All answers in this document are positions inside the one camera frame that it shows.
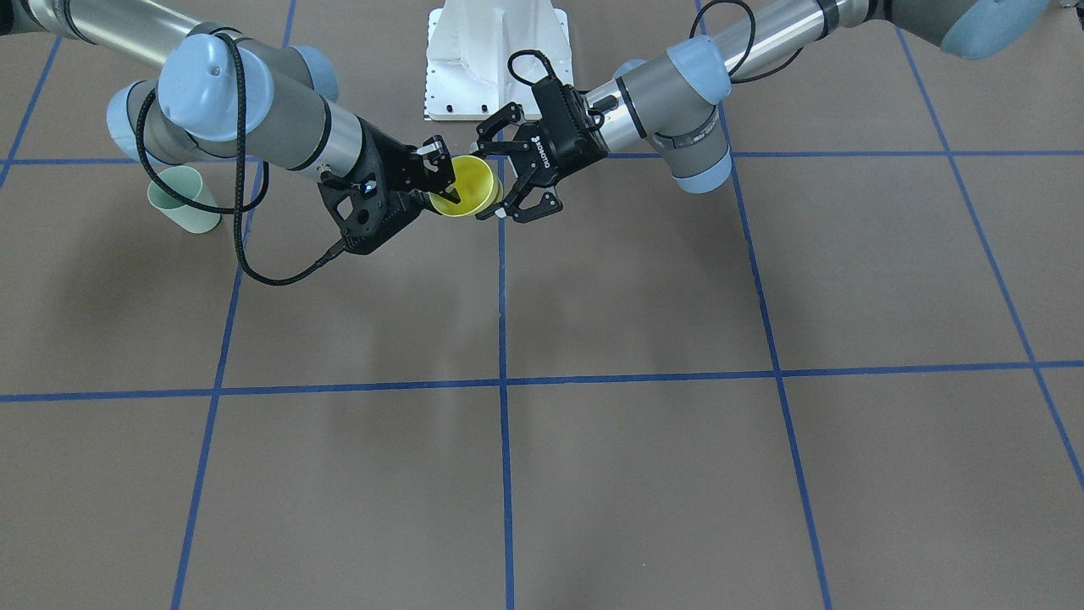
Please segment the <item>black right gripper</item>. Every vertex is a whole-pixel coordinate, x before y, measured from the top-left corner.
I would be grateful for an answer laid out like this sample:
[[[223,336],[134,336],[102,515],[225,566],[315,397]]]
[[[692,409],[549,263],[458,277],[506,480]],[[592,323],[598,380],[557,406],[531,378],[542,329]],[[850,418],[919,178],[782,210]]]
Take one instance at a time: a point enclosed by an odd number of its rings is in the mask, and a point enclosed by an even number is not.
[[[318,169],[318,192],[340,231],[338,252],[367,255],[390,241],[423,211],[423,198],[414,192],[446,191],[456,181],[452,155],[444,137],[431,137],[421,147],[387,137],[365,120],[360,158],[351,169]],[[436,213],[461,213],[461,203],[444,194],[425,192]]]

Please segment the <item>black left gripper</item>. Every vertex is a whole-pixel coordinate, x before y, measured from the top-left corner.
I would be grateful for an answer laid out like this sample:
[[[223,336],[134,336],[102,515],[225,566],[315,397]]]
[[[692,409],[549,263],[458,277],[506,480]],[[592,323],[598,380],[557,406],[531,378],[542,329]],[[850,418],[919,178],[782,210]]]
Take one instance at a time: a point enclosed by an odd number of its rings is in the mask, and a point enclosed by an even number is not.
[[[541,119],[522,124],[522,104],[509,102],[477,127],[472,155],[507,156],[517,176],[511,189],[476,213],[477,220],[500,216],[526,224],[557,215],[564,203],[552,186],[609,155],[601,129],[589,116],[585,96],[573,86],[543,78],[532,85],[532,94]],[[500,132],[511,126],[519,126],[514,139],[499,140]],[[527,205],[526,198],[538,189],[541,198]]]

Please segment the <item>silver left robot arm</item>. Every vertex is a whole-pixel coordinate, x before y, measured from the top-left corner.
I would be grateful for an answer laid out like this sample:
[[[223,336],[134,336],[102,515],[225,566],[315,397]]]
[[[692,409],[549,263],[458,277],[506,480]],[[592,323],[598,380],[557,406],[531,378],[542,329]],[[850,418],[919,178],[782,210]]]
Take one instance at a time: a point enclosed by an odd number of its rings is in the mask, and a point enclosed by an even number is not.
[[[689,37],[657,59],[627,62],[611,80],[589,91],[559,81],[539,50],[545,76],[528,82],[539,118],[511,102],[478,127],[475,152],[509,158],[516,176],[503,200],[477,219],[509,217],[530,223],[562,211],[556,185],[612,153],[646,141],[681,189],[700,194],[723,185],[732,171],[721,104],[734,85],[786,69],[808,46],[840,28],[883,20],[959,59],[988,59],[1011,46],[1037,22],[1045,1],[776,1],[713,35],[693,23]]]

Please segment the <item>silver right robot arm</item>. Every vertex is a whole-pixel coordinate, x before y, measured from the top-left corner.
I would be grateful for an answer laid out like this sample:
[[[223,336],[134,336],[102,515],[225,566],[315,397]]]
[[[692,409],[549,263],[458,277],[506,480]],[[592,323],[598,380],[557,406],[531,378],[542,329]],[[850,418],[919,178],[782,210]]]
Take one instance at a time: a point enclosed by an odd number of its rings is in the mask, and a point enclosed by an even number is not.
[[[4,1],[3,34],[47,33],[105,47],[158,70],[111,100],[106,124],[150,167],[248,153],[317,182],[340,239],[372,254],[452,189],[444,139],[411,146],[338,103],[315,47],[270,47],[155,1]]]

